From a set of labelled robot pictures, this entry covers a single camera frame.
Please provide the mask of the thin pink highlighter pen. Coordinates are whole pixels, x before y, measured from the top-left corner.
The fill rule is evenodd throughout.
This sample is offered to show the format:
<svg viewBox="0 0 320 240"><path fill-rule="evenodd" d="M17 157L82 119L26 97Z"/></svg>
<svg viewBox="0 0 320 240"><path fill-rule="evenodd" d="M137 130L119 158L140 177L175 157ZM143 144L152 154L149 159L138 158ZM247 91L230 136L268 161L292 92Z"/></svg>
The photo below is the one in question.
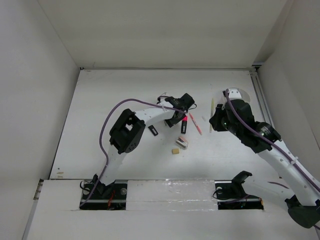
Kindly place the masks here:
<svg viewBox="0 0 320 240"><path fill-rule="evenodd" d="M197 130L198 133L202 136L202 135L203 135L202 130L201 130L200 126L198 125L198 123L196 122L194 116L193 116L190 112L189 112L188 114L189 114L189 117L190 117L190 119L192 120L192 122L193 122L196 130Z"/></svg>

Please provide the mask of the yellow highlighter pen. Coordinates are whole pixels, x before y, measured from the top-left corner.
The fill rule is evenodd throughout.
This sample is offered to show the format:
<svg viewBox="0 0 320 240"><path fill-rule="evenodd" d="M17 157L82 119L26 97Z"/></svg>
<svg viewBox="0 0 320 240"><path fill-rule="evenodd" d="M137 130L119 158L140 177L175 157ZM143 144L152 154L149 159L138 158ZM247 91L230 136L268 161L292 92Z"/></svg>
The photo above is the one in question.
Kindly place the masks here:
<svg viewBox="0 0 320 240"><path fill-rule="evenodd" d="M214 116L215 113L215 101L214 98L211 99L211 108L210 108L210 119ZM209 132L212 133L213 127L210 123Z"/></svg>

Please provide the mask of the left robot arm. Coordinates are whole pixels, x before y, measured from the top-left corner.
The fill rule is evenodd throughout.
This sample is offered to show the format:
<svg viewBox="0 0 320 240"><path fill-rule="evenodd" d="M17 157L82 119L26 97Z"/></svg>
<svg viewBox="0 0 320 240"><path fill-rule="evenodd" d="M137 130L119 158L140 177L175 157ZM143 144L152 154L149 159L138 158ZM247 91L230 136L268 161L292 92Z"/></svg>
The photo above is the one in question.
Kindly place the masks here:
<svg viewBox="0 0 320 240"><path fill-rule="evenodd" d="M129 108L123 110L109 131L109 149L106 150L103 146L103 134L107 123L115 110L127 102L137 102L149 107L138 111ZM117 178L118 168L125 156L138 147L146 128L158 122L165 122L171 128L183 120L194 104L194 99L188 93L180 98L161 96L156 104L135 98L119 102L107 115L99 134L99 147L105 155L105 165L100 175L92 180L95 194L103 199L111 194L111 185Z"/></svg>

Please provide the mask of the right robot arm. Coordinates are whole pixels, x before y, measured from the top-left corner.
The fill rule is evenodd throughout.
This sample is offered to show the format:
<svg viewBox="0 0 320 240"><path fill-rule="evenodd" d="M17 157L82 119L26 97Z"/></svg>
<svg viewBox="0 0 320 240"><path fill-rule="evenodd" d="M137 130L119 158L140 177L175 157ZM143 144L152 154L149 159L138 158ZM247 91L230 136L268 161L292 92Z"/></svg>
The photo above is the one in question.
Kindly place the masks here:
<svg viewBox="0 0 320 240"><path fill-rule="evenodd" d="M267 122L256 121L250 104L238 88L223 91L209 120L216 132L230 132L265 160L284 184L255 179L241 171L226 186L217 186L213 196L234 204L249 196L267 200L288 213L303 228L320 228L320 182L288 149L281 135Z"/></svg>

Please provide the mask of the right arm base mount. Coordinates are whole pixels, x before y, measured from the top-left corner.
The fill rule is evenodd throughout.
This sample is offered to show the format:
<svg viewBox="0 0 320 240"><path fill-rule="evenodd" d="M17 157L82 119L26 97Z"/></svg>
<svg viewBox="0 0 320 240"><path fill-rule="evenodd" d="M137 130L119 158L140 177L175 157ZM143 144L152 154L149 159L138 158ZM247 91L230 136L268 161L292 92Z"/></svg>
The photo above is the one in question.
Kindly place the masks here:
<svg viewBox="0 0 320 240"><path fill-rule="evenodd" d="M252 174L241 171L232 180L217 180L212 197L218 210L264 210L262 199L245 193L242 184Z"/></svg>

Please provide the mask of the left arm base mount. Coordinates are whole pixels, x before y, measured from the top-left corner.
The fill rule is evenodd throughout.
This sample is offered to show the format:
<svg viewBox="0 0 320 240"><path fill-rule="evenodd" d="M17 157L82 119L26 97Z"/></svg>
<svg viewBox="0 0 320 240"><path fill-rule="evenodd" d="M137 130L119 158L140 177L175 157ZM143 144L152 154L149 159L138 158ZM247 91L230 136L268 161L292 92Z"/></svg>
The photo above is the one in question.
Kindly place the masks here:
<svg viewBox="0 0 320 240"><path fill-rule="evenodd" d="M124 211L127 204L128 181L116 180L110 185L99 182L92 192L98 175L90 181L82 180L79 184L82 195L79 203L80 210Z"/></svg>

